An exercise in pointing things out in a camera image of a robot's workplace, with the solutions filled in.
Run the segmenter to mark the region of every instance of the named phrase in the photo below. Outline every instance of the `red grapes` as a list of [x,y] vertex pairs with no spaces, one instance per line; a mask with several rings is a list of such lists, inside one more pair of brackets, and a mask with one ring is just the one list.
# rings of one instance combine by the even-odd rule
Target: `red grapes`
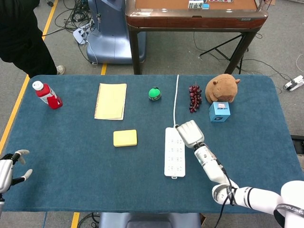
[[190,104],[189,110],[191,113],[196,112],[200,108],[200,104],[202,101],[201,98],[201,89],[199,85],[190,85],[189,86],[189,93],[190,93]]

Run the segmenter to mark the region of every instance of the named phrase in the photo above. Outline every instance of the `robotic hand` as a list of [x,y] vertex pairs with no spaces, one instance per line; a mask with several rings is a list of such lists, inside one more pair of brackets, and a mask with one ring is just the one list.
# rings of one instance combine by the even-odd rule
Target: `robotic hand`
[[218,183],[212,189],[212,197],[218,204],[240,205],[274,215],[281,227],[304,227],[304,181],[290,181],[281,188],[281,196],[275,192],[252,187],[239,188],[227,175],[223,165],[204,143],[204,135],[194,120],[176,126],[188,148],[200,162],[209,179]]
[[19,150],[14,154],[8,153],[0,159],[0,217],[2,209],[4,207],[4,198],[2,195],[7,192],[12,185],[19,184],[26,181],[33,170],[28,170],[23,176],[13,179],[13,169],[17,161],[21,164],[25,164],[25,160],[22,157],[23,154],[28,154],[27,150]]

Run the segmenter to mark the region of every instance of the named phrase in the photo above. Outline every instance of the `white power strip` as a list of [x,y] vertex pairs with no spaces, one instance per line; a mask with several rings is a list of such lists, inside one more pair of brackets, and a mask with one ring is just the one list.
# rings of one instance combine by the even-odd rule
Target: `white power strip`
[[81,26],[73,32],[73,36],[78,44],[85,44],[86,38],[89,34],[89,28],[91,27],[91,23]]
[[185,167],[185,143],[180,134],[173,127],[166,128],[165,134],[165,168],[167,177],[176,179],[186,175]]

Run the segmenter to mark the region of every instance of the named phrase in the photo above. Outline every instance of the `stuffed animal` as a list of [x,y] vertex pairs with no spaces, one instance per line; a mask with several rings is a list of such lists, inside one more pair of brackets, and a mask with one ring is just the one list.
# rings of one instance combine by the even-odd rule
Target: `stuffed animal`
[[206,86],[205,96],[211,104],[214,101],[233,102],[238,93],[237,84],[240,79],[235,79],[232,75],[222,74],[210,80]]

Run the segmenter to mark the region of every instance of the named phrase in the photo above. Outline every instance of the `yellow sticky notes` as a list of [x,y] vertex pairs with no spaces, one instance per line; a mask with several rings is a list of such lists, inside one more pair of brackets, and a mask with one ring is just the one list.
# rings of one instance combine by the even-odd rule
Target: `yellow sticky notes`
[[113,132],[113,145],[120,146],[136,146],[137,132],[136,130],[116,131]]

